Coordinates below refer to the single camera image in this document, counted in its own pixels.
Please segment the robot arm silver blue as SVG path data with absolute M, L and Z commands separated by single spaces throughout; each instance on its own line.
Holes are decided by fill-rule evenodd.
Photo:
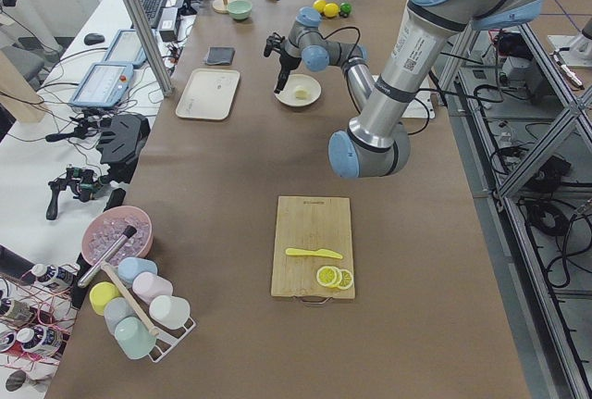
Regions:
M 310 6 L 299 10 L 287 36 L 267 37 L 264 55 L 279 55 L 276 93 L 300 65 L 312 72 L 329 66 L 342 70 L 360 113 L 346 130 L 331 135 L 330 165 L 344 179 L 383 177 L 408 161 L 410 141 L 401 117 L 449 38 L 467 26 L 482 31 L 524 24 L 542 6 L 543 0 L 408 0 L 407 19 L 377 77 L 359 44 L 331 42 L 321 34 L 321 16 Z

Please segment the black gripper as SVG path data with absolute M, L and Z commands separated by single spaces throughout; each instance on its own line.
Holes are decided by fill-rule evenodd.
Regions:
M 274 89 L 275 94 L 279 94 L 285 89 L 290 74 L 300 66 L 302 61 L 299 57 L 288 52 L 285 42 L 286 38 L 276 32 L 273 32 L 265 40 L 264 57 L 270 57 L 273 52 L 279 54 L 280 72 Z

